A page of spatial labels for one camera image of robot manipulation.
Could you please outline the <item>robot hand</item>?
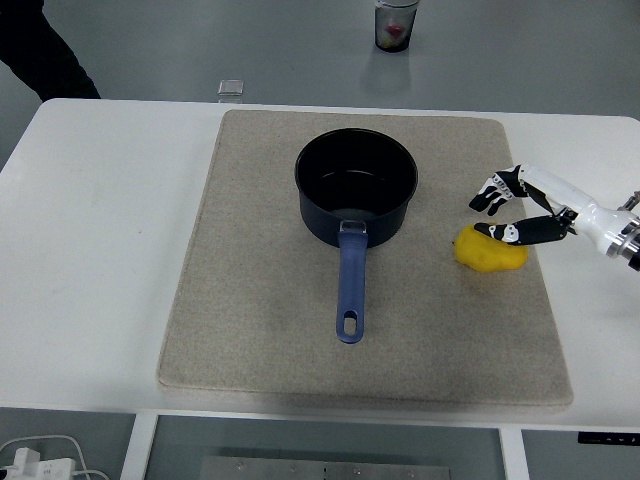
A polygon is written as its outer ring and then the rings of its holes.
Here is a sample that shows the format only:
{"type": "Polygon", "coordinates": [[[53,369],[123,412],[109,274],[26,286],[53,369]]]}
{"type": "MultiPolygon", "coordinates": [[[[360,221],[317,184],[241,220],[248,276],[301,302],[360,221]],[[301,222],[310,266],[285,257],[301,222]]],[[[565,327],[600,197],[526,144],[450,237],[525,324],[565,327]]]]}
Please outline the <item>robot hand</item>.
{"type": "Polygon", "coordinates": [[[475,229],[511,246],[560,241],[572,233],[586,236],[598,252],[611,258],[631,259],[639,253],[637,215],[602,207],[577,187],[536,166],[520,164],[495,172],[469,207],[493,216],[515,198],[530,198],[547,213],[511,224],[478,223],[475,229]]]}

